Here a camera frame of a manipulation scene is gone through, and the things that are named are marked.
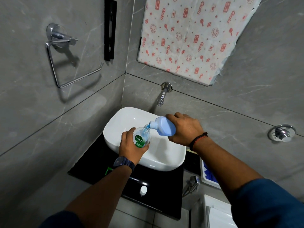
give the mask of floor tile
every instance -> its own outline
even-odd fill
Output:
[[[155,212],[130,200],[120,198],[116,209],[153,224]]]
[[[124,212],[115,210],[109,228],[152,228],[152,225]]]
[[[189,225],[189,211],[182,209],[181,210],[181,219],[179,221],[176,221],[172,218],[169,218],[165,215],[155,213],[154,218],[154,227],[160,227],[160,228],[168,228],[168,227],[174,227],[174,228],[188,228]]]

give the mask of hand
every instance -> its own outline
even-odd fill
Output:
[[[133,142],[133,132],[136,128],[133,127],[127,132],[121,134],[121,142],[119,146],[119,157],[124,156],[137,165],[143,154],[149,149],[150,143],[143,148],[135,146]]]
[[[174,115],[167,114],[166,118],[168,118],[176,127],[176,133],[169,137],[169,140],[174,143],[189,146],[194,138],[204,133],[199,121],[190,118],[186,114],[177,112]]]

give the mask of blue sleeve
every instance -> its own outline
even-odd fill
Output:
[[[39,228],[85,228],[78,216],[70,211],[61,211],[48,217]]]
[[[304,227],[304,204],[269,179],[245,184],[231,205],[238,228]]]

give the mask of marble wall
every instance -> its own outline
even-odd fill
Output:
[[[262,0],[211,87],[137,62],[145,2],[135,0],[122,107],[199,119],[219,145],[304,201],[304,0]],[[156,107],[165,81],[174,91]],[[296,127],[291,142],[267,138],[279,124]]]
[[[1,0],[0,227],[19,217],[22,201],[73,166],[121,108],[134,0],[116,1],[114,60],[59,89],[45,50],[47,25],[58,23],[79,39],[64,53],[51,48],[63,84],[104,62],[104,0]],[[31,213],[23,218],[40,217]]]

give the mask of wall knob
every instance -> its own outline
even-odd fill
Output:
[[[290,142],[296,134],[296,130],[291,125],[279,125],[273,127],[268,132],[268,138],[276,142]]]

